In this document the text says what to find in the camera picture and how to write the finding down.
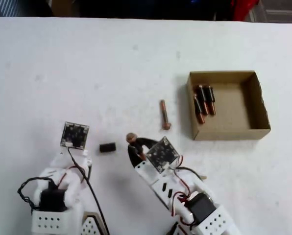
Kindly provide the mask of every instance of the wire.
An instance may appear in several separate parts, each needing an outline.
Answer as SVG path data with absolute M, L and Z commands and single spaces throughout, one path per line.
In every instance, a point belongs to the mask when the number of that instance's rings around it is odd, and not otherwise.
M 180 222 L 185 225 L 185 226 L 195 226 L 195 225 L 198 225 L 198 223 L 194 220 L 194 222 L 192 224 L 188 224 L 188 223 L 185 223 L 184 220 L 183 220 L 183 217 L 180 217 Z
M 21 186 L 18 189 L 18 194 L 20 195 L 20 197 L 22 198 L 23 201 L 25 201 L 26 203 L 29 203 L 29 206 L 31 208 L 31 214 L 33 214 L 33 210 L 36 210 L 39 207 L 36 206 L 29 197 L 23 195 L 22 189 L 24 189 L 24 187 L 30 181 L 34 181 L 34 180 L 46 180 L 46 181 L 49 181 L 50 184 L 52 184 L 51 185 L 52 187 L 54 187 L 54 188 L 57 187 L 57 185 L 54 183 L 53 179 L 52 178 L 49 178 L 49 177 L 33 177 L 33 178 L 29 178 L 28 180 L 26 180 L 24 183 L 21 184 Z
M 188 190 L 188 194 L 187 194 L 187 197 L 189 197 L 190 195 L 191 195 L 191 190 L 190 190 L 190 187 L 188 186 L 188 184 L 184 181 L 184 180 L 182 180 L 181 179 L 181 177 L 179 177 L 177 174 L 176 174 L 176 171 L 174 170 L 173 171 L 174 172 L 174 174 L 175 174 L 175 176 L 177 177 L 177 178 L 179 178 L 179 180 L 184 184 L 184 186 L 187 188 L 187 190 Z
M 72 169 L 72 168 L 77 168 L 77 167 L 76 167 L 75 165 L 73 165 L 73 166 L 70 166 L 69 168 L 67 168 L 67 170 L 70 170 L 70 169 Z M 63 179 L 64 179 L 66 176 L 67 176 L 67 173 L 65 172 L 65 173 L 63 174 L 61 180 L 59 181 L 58 187 L 61 185 Z
M 105 226 L 105 228 L 106 228 L 107 234 L 110 235 L 110 233 L 109 233 L 109 229 L 108 229 L 108 226 L 107 226 L 107 223 L 106 223 L 106 220 L 105 220 L 105 217 L 103 216 L 102 210 L 101 210 L 101 208 L 100 208 L 99 202 L 98 202 L 98 200 L 97 200 L 97 198 L 96 198 L 96 195 L 95 195 L 95 193 L 94 193 L 94 190 L 93 190 L 93 188 L 92 188 L 92 185 L 91 185 L 91 183 L 89 182 L 88 178 L 86 177 L 84 169 L 80 167 L 80 165 L 76 162 L 76 160 L 75 160 L 74 157 L 72 156 L 72 153 L 70 152 L 70 147 L 67 147 L 67 148 L 68 148 L 69 155 L 71 156 L 71 159 L 72 159 L 74 165 L 75 165 L 76 168 L 81 172 L 81 174 L 82 174 L 83 178 L 85 179 L 85 181 L 86 181 L 86 183 L 87 183 L 89 189 L 90 189 L 91 192 L 92 192 L 92 195 L 93 195 L 93 197 L 94 197 L 94 199 L 95 199 L 95 201 L 96 201 L 96 204 L 97 204 L 97 207 L 98 207 L 99 213 L 100 213 L 100 215 L 101 215 L 101 219 L 102 219 L 103 224 L 104 224 L 104 226 Z
M 193 169 L 190 169 L 190 168 L 185 167 L 185 166 L 178 166 L 178 167 L 176 167 L 176 169 L 178 169 L 178 170 L 188 170 L 188 171 L 194 173 L 200 180 L 202 180 L 201 177 Z
M 181 155 L 181 162 L 179 163 L 179 165 L 176 168 L 180 167 L 182 165 L 182 163 L 183 163 L 183 155 Z
M 181 191 L 178 191 L 178 192 L 174 193 L 173 198 L 172 198 L 172 208 L 171 208 L 171 216 L 172 217 L 174 216 L 174 198 L 175 198 L 176 195 L 178 195 L 180 193 L 186 196 L 186 194 L 184 192 L 181 192 Z

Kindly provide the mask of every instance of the ventilation hole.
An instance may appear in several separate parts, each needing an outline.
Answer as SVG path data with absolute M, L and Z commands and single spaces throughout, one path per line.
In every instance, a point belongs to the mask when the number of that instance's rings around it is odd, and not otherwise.
M 172 196 L 172 189 L 169 189 L 168 198 L 171 198 L 171 196 Z
M 166 187 L 167 187 L 167 183 L 164 183 L 164 184 L 162 185 L 162 192 L 166 191 Z

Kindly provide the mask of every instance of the circuit board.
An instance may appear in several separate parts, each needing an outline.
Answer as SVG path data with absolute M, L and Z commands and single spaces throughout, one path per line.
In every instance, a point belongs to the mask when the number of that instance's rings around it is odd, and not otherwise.
M 89 126 L 66 122 L 61 138 L 61 146 L 66 146 L 66 142 L 72 143 L 71 148 L 85 148 Z
M 153 164 L 159 173 L 165 170 L 167 164 L 171 164 L 180 155 L 174 149 L 167 137 L 163 137 L 157 144 L 155 144 L 147 153 L 146 157 Z

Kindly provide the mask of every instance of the open cardboard box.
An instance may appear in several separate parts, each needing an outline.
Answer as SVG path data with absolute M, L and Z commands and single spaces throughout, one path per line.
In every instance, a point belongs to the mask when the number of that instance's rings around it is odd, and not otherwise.
M 194 90 L 198 85 L 214 89 L 215 116 L 195 115 Z M 258 140 L 270 132 L 270 123 L 254 71 L 190 72 L 188 93 L 194 140 Z

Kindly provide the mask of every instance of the copper screw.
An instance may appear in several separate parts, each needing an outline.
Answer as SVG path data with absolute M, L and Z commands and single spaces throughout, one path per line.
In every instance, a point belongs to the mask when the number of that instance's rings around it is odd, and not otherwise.
M 201 104 L 203 106 L 202 108 L 204 111 L 204 115 L 208 115 L 209 112 L 208 112 L 207 103 L 206 103 L 207 99 L 206 99 L 206 95 L 205 95 L 205 92 L 204 92 L 202 85 L 198 86 L 197 95 L 198 95 L 198 101 L 201 102 Z
M 208 108 L 211 115 L 216 115 L 215 96 L 211 86 L 205 86 L 204 91 L 207 98 Z
M 200 106 L 200 103 L 197 99 L 197 95 L 195 94 L 194 95 L 194 105 L 195 105 L 195 113 L 196 113 L 196 117 L 198 119 L 198 123 L 199 124 L 204 124 L 205 123 L 205 119 L 203 117 L 203 114 L 202 114 L 202 109 L 201 109 L 201 106 Z
M 165 101 L 162 99 L 160 100 L 160 108 L 161 108 L 161 112 L 162 112 L 162 129 L 164 130 L 170 130 L 171 127 L 171 123 L 169 123 L 168 121 L 168 115 L 167 115 L 167 110 L 166 110 L 166 104 Z

